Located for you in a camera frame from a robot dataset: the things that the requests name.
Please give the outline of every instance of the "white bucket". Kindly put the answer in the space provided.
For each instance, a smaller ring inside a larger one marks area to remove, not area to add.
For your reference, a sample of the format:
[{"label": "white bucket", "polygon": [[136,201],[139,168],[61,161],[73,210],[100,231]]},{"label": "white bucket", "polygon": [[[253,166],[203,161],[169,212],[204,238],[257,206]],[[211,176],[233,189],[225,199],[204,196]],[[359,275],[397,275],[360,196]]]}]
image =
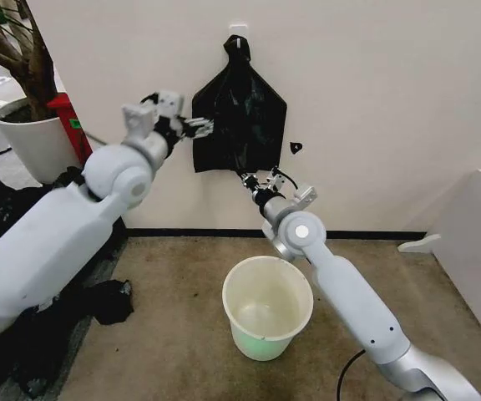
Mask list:
[{"label": "white bucket", "polygon": [[279,357],[313,311],[307,279],[274,256],[251,257],[233,267],[224,280],[222,302],[235,345],[256,361]]}]

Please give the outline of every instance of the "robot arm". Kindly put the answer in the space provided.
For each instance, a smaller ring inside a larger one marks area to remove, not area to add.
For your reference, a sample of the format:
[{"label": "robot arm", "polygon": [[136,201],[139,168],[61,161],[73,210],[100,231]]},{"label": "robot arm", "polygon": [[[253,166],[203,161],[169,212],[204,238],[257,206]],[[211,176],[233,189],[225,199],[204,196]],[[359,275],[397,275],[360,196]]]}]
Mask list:
[{"label": "robot arm", "polygon": [[180,117],[182,106],[181,96],[166,91],[125,105],[123,143],[93,152],[82,185],[49,192],[0,238],[0,332],[69,283],[113,223],[146,197],[179,140],[212,132],[210,121]]},{"label": "robot arm", "polygon": [[481,400],[478,391],[450,363],[415,348],[361,273],[327,248],[321,220],[303,211],[316,199],[312,186],[301,186],[288,200],[279,193],[285,181],[279,170],[271,172],[265,185],[250,174],[240,177],[266,219],[266,237],[286,259],[303,256],[311,263],[313,281],[387,380],[409,393],[431,389],[421,395],[423,399]]}]

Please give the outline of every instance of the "trash bag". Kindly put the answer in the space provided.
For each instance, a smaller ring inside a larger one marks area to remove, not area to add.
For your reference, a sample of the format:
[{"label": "trash bag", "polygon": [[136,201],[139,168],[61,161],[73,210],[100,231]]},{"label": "trash bag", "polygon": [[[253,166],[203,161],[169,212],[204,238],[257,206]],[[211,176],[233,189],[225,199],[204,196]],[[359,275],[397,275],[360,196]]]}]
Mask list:
[{"label": "trash bag", "polygon": [[232,35],[230,60],[192,99],[192,116],[213,119],[212,135],[194,141],[195,172],[257,172],[280,164],[286,102],[250,66],[248,41]]}]

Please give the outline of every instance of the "black cable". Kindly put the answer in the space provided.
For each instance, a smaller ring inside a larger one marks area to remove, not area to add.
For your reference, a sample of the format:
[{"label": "black cable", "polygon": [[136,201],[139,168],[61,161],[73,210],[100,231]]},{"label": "black cable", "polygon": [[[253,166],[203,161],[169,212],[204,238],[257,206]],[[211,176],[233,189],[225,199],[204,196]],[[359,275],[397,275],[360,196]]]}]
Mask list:
[{"label": "black cable", "polygon": [[291,184],[294,185],[294,189],[295,189],[295,190],[298,189],[298,185],[296,185],[296,182],[294,182],[294,180],[293,180],[290,176],[288,176],[287,174],[285,174],[283,171],[281,171],[281,170],[278,169],[277,167],[274,167],[274,171],[275,171],[276,173],[279,173],[279,174],[283,175],[285,178],[287,178],[287,179],[291,182]]},{"label": "black cable", "polygon": [[341,386],[342,386],[342,381],[344,380],[344,375],[347,374],[347,370],[352,366],[356,360],[361,357],[365,353],[365,350],[362,349],[360,352],[358,352],[356,355],[350,358],[350,360],[347,362],[346,365],[344,365],[344,368],[341,371],[341,374],[339,375],[339,380],[337,381],[337,401],[341,401]]}]

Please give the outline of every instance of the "carpet floor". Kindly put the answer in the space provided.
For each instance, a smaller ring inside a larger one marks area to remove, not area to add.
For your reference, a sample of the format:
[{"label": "carpet floor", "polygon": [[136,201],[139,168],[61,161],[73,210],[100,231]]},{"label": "carpet floor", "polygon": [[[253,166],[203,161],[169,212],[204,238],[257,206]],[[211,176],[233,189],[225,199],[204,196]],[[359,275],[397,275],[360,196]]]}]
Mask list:
[{"label": "carpet floor", "polygon": [[[392,309],[412,342],[446,358],[481,392],[481,327],[430,255],[403,255],[393,241],[331,241]],[[316,289],[311,321],[276,360],[243,356],[230,335],[221,288],[227,272],[255,255],[275,255],[250,238],[129,239],[114,278],[134,286],[134,313],[114,326],[95,321],[61,401],[324,400],[358,351]],[[305,261],[295,263],[311,280]],[[390,400],[402,392],[366,357],[354,363],[343,400]]]}]

